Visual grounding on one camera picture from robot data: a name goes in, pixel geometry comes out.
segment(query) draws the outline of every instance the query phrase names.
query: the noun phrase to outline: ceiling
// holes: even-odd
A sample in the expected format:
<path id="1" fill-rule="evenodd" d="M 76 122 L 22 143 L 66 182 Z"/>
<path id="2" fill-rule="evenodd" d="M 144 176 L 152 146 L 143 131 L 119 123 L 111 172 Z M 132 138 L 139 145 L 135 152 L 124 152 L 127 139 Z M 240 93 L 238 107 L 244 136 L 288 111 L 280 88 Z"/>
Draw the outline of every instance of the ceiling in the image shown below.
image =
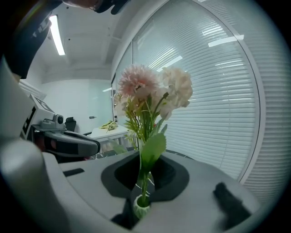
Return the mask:
<path id="1" fill-rule="evenodd" d="M 49 32 L 35 60 L 41 64 L 47 76 L 82 69 L 110 70 L 123 32 L 145 2 L 132 0 L 117 15 L 111 15 L 110 10 L 98 14 L 90 9 L 61 4 L 52 15 L 58 15 L 65 55 L 58 54 Z"/>

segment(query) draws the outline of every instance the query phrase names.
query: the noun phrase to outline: black chair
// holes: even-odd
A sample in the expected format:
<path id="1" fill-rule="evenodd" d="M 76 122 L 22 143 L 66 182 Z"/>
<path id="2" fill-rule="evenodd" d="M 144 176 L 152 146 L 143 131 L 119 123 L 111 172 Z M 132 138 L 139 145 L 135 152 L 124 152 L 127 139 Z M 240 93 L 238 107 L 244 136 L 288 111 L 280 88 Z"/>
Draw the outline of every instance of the black chair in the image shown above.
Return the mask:
<path id="1" fill-rule="evenodd" d="M 72 131 L 72 132 L 75 132 L 75 127 L 76 127 L 76 121 L 74 120 L 73 117 L 68 117 L 66 120 L 65 120 L 65 127 L 68 131 Z"/>

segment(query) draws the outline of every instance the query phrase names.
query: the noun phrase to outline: window blinds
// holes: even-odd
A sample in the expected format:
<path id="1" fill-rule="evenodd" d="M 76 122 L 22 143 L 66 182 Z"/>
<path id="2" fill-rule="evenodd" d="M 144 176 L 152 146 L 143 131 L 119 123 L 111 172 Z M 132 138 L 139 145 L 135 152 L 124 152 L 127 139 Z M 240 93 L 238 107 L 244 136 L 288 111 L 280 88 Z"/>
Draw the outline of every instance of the window blinds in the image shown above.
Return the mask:
<path id="1" fill-rule="evenodd" d="M 118 64 L 118 67 L 116 69 L 116 73 L 115 73 L 116 92 L 118 92 L 118 89 L 120 87 L 119 80 L 121 78 L 121 73 L 129 65 L 131 65 L 131 43 L 128 46 L 128 48 L 126 49 L 121 61 Z M 126 117 L 125 116 L 117 116 L 117 119 L 118 119 L 118 124 L 124 126 L 124 123 L 126 121 Z"/>
<path id="2" fill-rule="evenodd" d="M 244 185 L 266 202 L 281 191 L 291 169 L 288 47 L 264 12 L 249 1 L 208 0 L 203 4 L 245 34 L 244 42 L 260 71 L 266 98 L 266 127 L 257 161 Z"/>
<path id="3" fill-rule="evenodd" d="M 252 70 L 233 35 L 201 6 L 172 0 L 134 38 L 133 62 L 191 74 L 190 105 L 166 122 L 167 149 L 237 179 L 256 141 L 259 103 Z"/>

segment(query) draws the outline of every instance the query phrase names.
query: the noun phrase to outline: pink flower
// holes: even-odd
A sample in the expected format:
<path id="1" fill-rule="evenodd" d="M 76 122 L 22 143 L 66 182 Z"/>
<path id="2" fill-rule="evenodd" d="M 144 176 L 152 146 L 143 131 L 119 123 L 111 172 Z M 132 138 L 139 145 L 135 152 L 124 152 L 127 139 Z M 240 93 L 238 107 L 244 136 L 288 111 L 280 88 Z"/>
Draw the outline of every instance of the pink flower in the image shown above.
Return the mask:
<path id="1" fill-rule="evenodd" d="M 156 74 L 150 68 L 131 65 L 122 72 L 119 91 L 123 96 L 146 98 L 158 88 Z"/>

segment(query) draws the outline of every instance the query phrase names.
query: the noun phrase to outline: white table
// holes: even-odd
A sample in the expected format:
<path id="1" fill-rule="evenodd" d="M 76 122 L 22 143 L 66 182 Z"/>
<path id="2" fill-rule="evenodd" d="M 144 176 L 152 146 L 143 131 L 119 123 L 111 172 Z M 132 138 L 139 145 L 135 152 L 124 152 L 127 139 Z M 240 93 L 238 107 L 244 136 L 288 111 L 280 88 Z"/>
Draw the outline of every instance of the white table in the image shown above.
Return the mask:
<path id="1" fill-rule="evenodd" d="M 109 131 L 107 129 L 95 128 L 89 136 L 91 138 L 97 139 L 99 142 L 104 142 L 108 140 L 107 138 L 115 139 L 123 137 L 125 134 L 128 133 L 127 130 L 127 128 L 120 125 L 114 130 Z"/>

